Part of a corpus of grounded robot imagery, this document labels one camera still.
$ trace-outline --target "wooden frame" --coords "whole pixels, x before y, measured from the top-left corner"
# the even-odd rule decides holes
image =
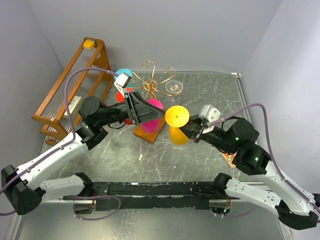
[[[95,46],[94,46],[95,51],[94,51],[92,57],[87,61],[85,68],[89,68],[94,65],[98,68],[110,70],[109,59],[108,59],[107,50],[106,50],[106,46],[105,46],[104,41],[102,41],[100,39],[92,38],[92,37],[85,37],[82,44],[80,45],[80,47],[73,55],[71,61],[68,63],[66,68],[63,70],[62,74],[60,75],[58,80],[55,82],[52,89],[50,90],[50,92],[48,93],[48,95],[46,96],[46,98],[44,99],[42,104],[40,105],[39,109],[32,116],[32,119],[44,124],[43,128],[40,130],[40,133],[55,139],[55,140],[52,140],[52,139],[48,138],[45,142],[49,145],[53,146],[53,145],[57,144],[57,141],[61,141],[68,134],[68,132],[66,131],[66,129],[63,127],[63,125],[60,122],[61,119],[63,118],[65,111],[66,111],[66,106],[64,104],[62,105],[62,107],[56,113],[55,118],[49,118],[46,116],[42,116],[42,114],[44,113],[46,107],[48,106],[48,104],[51,102],[51,100],[55,96],[55,94],[56,94],[57,90],[59,89],[59,87],[61,86],[61,84],[66,80],[66,77],[67,77],[69,71],[72,69],[72,67],[76,63],[77,59],[79,58],[79,56],[83,52],[84,42],[87,39],[95,41]],[[74,87],[71,89],[71,91],[68,95],[68,103],[70,103],[71,100],[76,95],[79,87],[81,86],[82,82],[86,78],[87,74],[88,74],[88,71],[84,71],[78,77]],[[98,75],[98,77],[96,78],[91,90],[88,93],[88,96],[92,96],[95,93],[95,91],[101,81],[106,81],[107,86],[101,96],[101,101],[103,102],[107,97],[107,94],[108,94],[108,91],[109,91],[111,85],[113,84],[113,80],[114,80],[113,76],[111,76],[110,74],[101,72]],[[80,121],[81,121],[81,116],[78,115],[74,120],[74,125],[78,125]],[[56,131],[49,130],[49,127],[54,128]]]

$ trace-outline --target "yellow circular disc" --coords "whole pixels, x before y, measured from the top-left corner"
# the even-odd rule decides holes
[[[172,106],[165,113],[165,121],[170,127],[180,128],[187,124],[190,118],[188,110],[184,106]]]
[[[170,140],[173,144],[183,145],[189,142],[189,138],[177,127],[169,128]]]

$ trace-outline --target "wall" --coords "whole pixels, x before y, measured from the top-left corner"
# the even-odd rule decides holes
[[[36,157],[44,136],[31,119],[62,68],[24,0],[0,2],[0,169]],[[4,195],[0,212],[11,210]],[[0,217],[0,239],[11,217]]]
[[[65,67],[84,37],[112,69],[242,72],[281,0],[26,0]]]
[[[298,184],[320,193],[320,2],[284,0],[242,75],[247,103],[268,111],[271,145],[280,167]],[[250,111],[262,133],[260,109]],[[295,239],[318,239],[317,228]]]

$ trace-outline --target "marble tabletop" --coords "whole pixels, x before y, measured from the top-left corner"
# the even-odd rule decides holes
[[[149,80],[151,73],[137,73]],[[155,73],[156,81],[164,80],[164,73]],[[183,83],[183,91],[175,104],[186,107],[190,115],[196,115],[205,104],[212,104],[227,116],[243,107],[239,84],[231,74],[177,72],[174,77]],[[136,87],[142,82],[137,77],[131,80]],[[101,84],[98,91],[104,90]],[[165,84],[158,90],[166,91]],[[105,103],[116,103],[117,89],[112,86]],[[165,108],[173,103],[171,97],[156,93]],[[245,113],[238,115],[247,118]],[[232,120],[226,122],[228,128]],[[253,178],[229,167],[221,153],[206,142],[174,145],[169,138],[166,124],[153,144],[133,135],[136,126],[126,125],[121,129],[106,127],[108,136],[90,152],[80,155],[50,176],[49,179],[69,177],[77,172],[86,173],[94,182],[176,182],[213,181],[218,173],[226,173],[240,181]],[[42,151],[49,149],[44,145]]]

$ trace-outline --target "yellow sponge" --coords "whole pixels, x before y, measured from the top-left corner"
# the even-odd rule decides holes
[[[83,43],[83,47],[88,50],[92,49],[95,45],[96,45],[96,41],[91,39],[87,39]]]

